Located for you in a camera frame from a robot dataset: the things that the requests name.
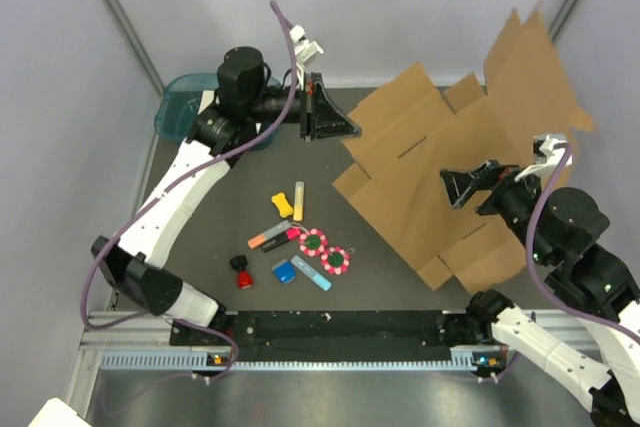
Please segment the brown cardboard box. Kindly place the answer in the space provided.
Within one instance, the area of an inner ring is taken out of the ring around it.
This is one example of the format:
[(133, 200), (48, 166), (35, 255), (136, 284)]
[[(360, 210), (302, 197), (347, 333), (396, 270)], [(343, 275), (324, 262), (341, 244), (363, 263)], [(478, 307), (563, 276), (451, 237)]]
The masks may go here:
[(518, 274), (521, 243), (475, 195), (450, 206), (443, 170), (467, 171), (487, 160), (528, 166), (535, 136), (594, 129), (579, 105), (539, 12), (512, 12), (484, 61), (440, 91), (421, 64), (360, 101), (360, 127), (344, 144), (352, 165), (336, 190), (431, 289), (457, 279), (470, 293)]

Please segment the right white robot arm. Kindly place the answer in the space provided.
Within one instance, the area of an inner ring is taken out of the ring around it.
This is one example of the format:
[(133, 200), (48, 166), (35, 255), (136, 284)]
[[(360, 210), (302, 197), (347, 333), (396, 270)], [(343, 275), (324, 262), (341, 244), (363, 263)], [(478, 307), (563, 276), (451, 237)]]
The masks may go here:
[(532, 279), (564, 313), (579, 320), (600, 349), (595, 361), (547, 332), (513, 301), (489, 289), (466, 309), (476, 341), (514, 349), (564, 387), (596, 426), (639, 423), (639, 286), (626, 264), (598, 243), (609, 219), (586, 192), (552, 189), (539, 173), (489, 160), (472, 171), (443, 170), (449, 202), (463, 207), (488, 192), (480, 216), (500, 217), (525, 248)]

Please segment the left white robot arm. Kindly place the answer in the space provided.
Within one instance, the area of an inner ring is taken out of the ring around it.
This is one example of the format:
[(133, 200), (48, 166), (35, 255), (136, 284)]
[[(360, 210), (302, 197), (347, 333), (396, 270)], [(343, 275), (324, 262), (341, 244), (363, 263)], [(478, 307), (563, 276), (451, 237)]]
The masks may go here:
[(227, 329), (224, 306), (164, 266), (206, 194), (279, 124), (299, 125), (306, 141), (360, 135), (328, 97), (321, 74), (306, 70), (322, 52), (315, 41), (295, 41), (291, 82), (279, 86), (259, 50), (229, 50), (217, 73), (206, 77), (197, 115), (160, 183), (118, 233), (94, 241), (92, 274), (146, 312), (192, 324), (203, 342), (220, 341)]

